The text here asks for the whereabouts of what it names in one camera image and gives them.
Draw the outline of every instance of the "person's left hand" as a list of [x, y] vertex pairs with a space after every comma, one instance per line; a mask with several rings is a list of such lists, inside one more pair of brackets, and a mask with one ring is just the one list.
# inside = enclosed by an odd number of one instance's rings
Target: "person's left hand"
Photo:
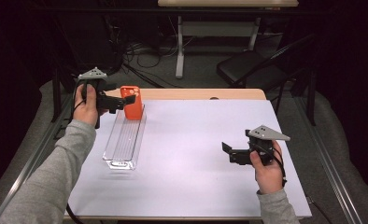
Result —
[[85, 103], [85, 99], [82, 98], [81, 94], [83, 88], [84, 84], [77, 87], [75, 99], [75, 106], [77, 106], [77, 108], [74, 111], [73, 119], [88, 123], [94, 127], [99, 117], [96, 109], [96, 90], [92, 85], [87, 85], [87, 95]]

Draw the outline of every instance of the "table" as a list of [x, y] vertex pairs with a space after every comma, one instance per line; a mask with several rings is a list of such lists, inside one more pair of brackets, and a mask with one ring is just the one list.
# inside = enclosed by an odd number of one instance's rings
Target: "table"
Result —
[[[297, 0], [158, 0], [160, 7], [297, 7]], [[176, 78], [183, 78], [184, 35], [249, 36], [248, 50], [254, 49], [260, 18], [255, 21], [183, 21], [178, 16]]]
[[[73, 212], [80, 218], [98, 219], [260, 218], [254, 170], [229, 163], [221, 141], [246, 147], [244, 129], [259, 124], [280, 131], [262, 91], [240, 90], [240, 95], [237, 90], [214, 89], [141, 91], [147, 122], [136, 169], [110, 170], [102, 160], [115, 118], [103, 115], [94, 147], [69, 199]], [[156, 95], [163, 91], [166, 94]], [[182, 99], [186, 93], [192, 100]], [[207, 100], [217, 94], [227, 100]], [[178, 100], [161, 100], [174, 95]], [[287, 146], [279, 143], [289, 180], [286, 192], [297, 216], [310, 217]]]

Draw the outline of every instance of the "cable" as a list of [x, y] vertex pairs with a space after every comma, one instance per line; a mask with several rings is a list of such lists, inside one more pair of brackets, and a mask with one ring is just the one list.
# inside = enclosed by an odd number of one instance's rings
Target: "cable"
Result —
[[143, 68], [152, 68], [152, 67], [155, 67], [155, 66], [156, 66], [156, 65], [158, 65], [158, 64], [160, 63], [160, 61], [161, 61], [161, 55], [159, 54], [159, 52], [157, 52], [158, 61], [157, 61], [155, 64], [153, 64], [153, 65], [145, 66], [145, 65], [140, 64], [140, 61], [139, 61], [140, 55], [141, 55], [141, 54], [137, 55], [136, 62], [137, 62], [137, 64], [138, 64], [140, 67], [143, 67]]
[[268, 156], [270, 156], [273, 160], [275, 160], [277, 162], [277, 164], [279, 165], [280, 167], [280, 170], [282, 172], [282, 187], [284, 187], [286, 185], [286, 182], [287, 182], [287, 179], [286, 179], [286, 171], [284, 169], [284, 166], [283, 166], [283, 158], [282, 158], [282, 155], [274, 148], [272, 147], [273, 151], [277, 152], [277, 154], [279, 155], [281, 161], [273, 154], [271, 154], [268, 150], [266, 150], [265, 148], [263, 147], [260, 147], [259, 145], [257, 144], [254, 144], [254, 143], [250, 143], [251, 145], [253, 145], [254, 147], [257, 147], [259, 149], [261, 149], [263, 152], [265, 152], [266, 154], [268, 154]]
[[180, 86], [177, 86], [177, 85], [174, 85], [174, 84], [172, 84], [172, 83], [169, 83], [169, 82], [167, 82], [167, 81], [163, 80], [162, 78], [160, 78], [160, 77], [158, 77], [158, 76], [156, 76], [156, 75], [154, 75], [154, 74], [151, 74], [151, 73], [149, 73], [149, 72], [145, 72], [145, 71], [141, 71], [141, 70], [135, 69], [135, 68], [133, 68], [131, 65], [127, 64], [127, 63], [124, 63], [122, 66], [123, 66], [123, 67], [126, 67], [129, 71], [133, 72], [135, 75], [137, 75], [138, 77], [140, 77], [141, 79], [145, 80], [147, 83], [149, 83], [149, 84], [153, 85], [153, 86], [154, 86], [154, 87], [156, 87], [156, 88], [164, 88], [164, 86], [162, 86], [161, 84], [159, 84], [159, 83], [155, 82], [154, 80], [150, 79], [149, 77], [146, 77], [145, 75], [143, 75], [143, 74], [141, 74], [141, 73], [145, 73], [145, 74], [148, 74], [148, 75], [152, 75], [152, 76], [154, 76], [154, 77], [158, 78], [158, 79], [159, 79], [159, 80], [161, 80], [162, 82], [164, 82], [164, 83], [166, 83], [166, 84], [168, 84], [168, 85], [170, 85], [170, 86], [172, 86], [172, 87], [182, 88], [182, 87], [180, 87]]
[[[183, 44], [183, 47], [185, 47], [185, 46], [187, 46], [188, 44], [190, 44], [190, 42], [191, 42], [193, 39], [195, 39], [195, 37], [196, 37], [196, 36], [187, 37], [188, 41], [186, 40], [186, 41], [187, 41], [187, 43]], [[143, 47], [141, 43], [136, 43], [136, 44], [133, 44], [133, 45], [138, 45], [139, 47]], [[140, 50], [155, 50], [155, 49], [150, 49], [150, 48], [146, 48], [146, 47], [135, 49], [135, 48], [133, 47], [133, 45], [131, 46], [131, 48], [130, 48], [130, 49], [127, 49], [127, 50], [130, 50], [129, 52], [127, 52], [127, 54], [130, 54], [130, 55], [132, 55], [132, 56], [135, 56], [135, 55], [141, 55], [141, 53], [137, 53], [137, 54], [136, 54], [136, 53], [134, 53], [135, 51], [140, 51]], [[172, 47], [170, 47], [170, 48], [159, 48], [159, 49], [168, 49], [168, 51], [167, 51], [167, 52], [165, 52], [165, 53], [161, 53], [161, 56], [163, 56], [163, 57], [169, 57], [169, 56], [174, 55], [174, 53], [167, 54], [168, 52], [170, 52], [170, 51], [173, 49], [173, 46], [172, 46]]]
[[67, 204], [65, 210], [67, 211], [68, 215], [71, 217], [71, 219], [73, 219], [73, 221], [77, 224], [84, 224], [83, 222], [81, 222], [76, 215], [74, 215], [73, 211], [71, 210], [71, 207], [69, 204]]
[[173, 25], [173, 23], [172, 23], [172, 20], [170, 19], [170, 17], [168, 17], [169, 18], [169, 21], [170, 21], [170, 25], [172, 26], [172, 30], [173, 30], [173, 32], [175, 33], [175, 35], [174, 35], [174, 37], [175, 37], [175, 40], [176, 40], [176, 47], [175, 48], [173, 48], [173, 44], [172, 44], [172, 46], [169, 48], [169, 50], [166, 52], [166, 53], [160, 53], [160, 49], [158, 49], [158, 50], [155, 50], [154, 49], [154, 51], [156, 51], [157, 53], [158, 53], [158, 56], [159, 56], [159, 59], [158, 59], [158, 62], [156, 63], [156, 64], [154, 64], [154, 65], [152, 65], [152, 66], [144, 66], [144, 65], [141, 65], [140, 63], [139, 63], [139, 56], [141, 55], [141, 54], [134, 54], [134, 50], [132, 50], [132, 55], [134, 56], [134, 55], [138, 55], [137, 56], [137, 64], [139, 65], [139, 66], [141, 66], [141, 67], [144, 67], [144, 68], [151, 68], [151, 67], [154, 67], [154, 66], [156, 66], [156, 65], [158, 65], [159, 64], [159, 62], [160, 62], [160, 59], [161, 59], [161, 57], [169, 57], [169, 56], [172, 56], [172, 55], [174, 55], [175, 53], [176, 53], [176, 51], [177, 51], [177, 49], [178, 49], [178, 36], [177, 36], [177, 31], [176, 31], [176, 29], [175, 29], [175, 26]]
[[315, 201], [313, 201], [312, 197], [308, 196], [305, 194], [306, 199], [308, 200], [308, 203], [315, 205], [315, 207], [320, 211], [320, 213], [324, 216], [324, 218], [326, 218], [326, 220], [330, 223], [333, 224], [332, 221], [327, 217], [327, 214], [320, 208], [320, 206], [318, 206]]
[[85, 100], [82, 100], [81, 102], [79, 102], [79, 104], [77, 104], [76, 107], [74, 107], [74, 111], [76, 111], [77, 107], [79, 107], [82, 103], [85, 103]]
[[83, 100], [81, 103], [79, 103], [78, 105], [75, 105], [76, 103], [76, 96], [77, 96], [77, 88], [78, 88], [78, 84], [79, 84], [79, 80], [77, 80], [76, 82], [76, 87], [74, 88], [74, 93], [73, 93], [73, 102], [71, 104], [71, 114], [70, 114], [70, 119], [68, 120], [68, 122], [71, 122], [71, 120], [73, 120], [73, 115], [74, 115], [74, 111], [77, 109], [77, 107], [82, 104], [82, 102], [85, 102], [85, 100]]

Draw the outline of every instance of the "black curtain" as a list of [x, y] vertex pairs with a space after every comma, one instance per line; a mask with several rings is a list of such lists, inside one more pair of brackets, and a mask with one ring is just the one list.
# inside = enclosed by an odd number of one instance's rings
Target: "black curtain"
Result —
[[52, 78], [34, 24], [20, 1], [0, 1], [0, 178], [35, 117], [39, 87]]
[[329, 1], [328, 8], [322, 2], [303, 0], [300, 6], [331, 9], [331, 16], [291, 21], [282, 41], [318, 35], [317, 45], [305, 53], [317, 70], [317, 91], [340, 119], [350, 159], [368, 184], [368, 0]]

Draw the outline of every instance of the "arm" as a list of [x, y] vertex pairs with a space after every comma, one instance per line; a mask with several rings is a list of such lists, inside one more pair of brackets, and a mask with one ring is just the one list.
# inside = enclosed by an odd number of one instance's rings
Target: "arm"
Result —
[[[273, 141], [273, 147], [281, 154], [281, 148], [277, 141]], [[275, 156], [281, 159], [277, 152], [275, 152]], [[257, 196], [260, 200], [263, 222], [265, 224], [299, 223], [283, 189], [283, 175], [277, 162], [272, 161], [271, 164], [263, 166], [256, 151], [250, 153], [250, 159], [256, 170], [256, 180], [260, 187]]]
[[79, 105], [64, 137], [18, 190], [0, 217], [0, 223], [62, 222], [70, 192], [96, 136], [95, 91], [88, 87], [85, 104], [80, 94], [82, 88], [77, 89], [76, 105]]

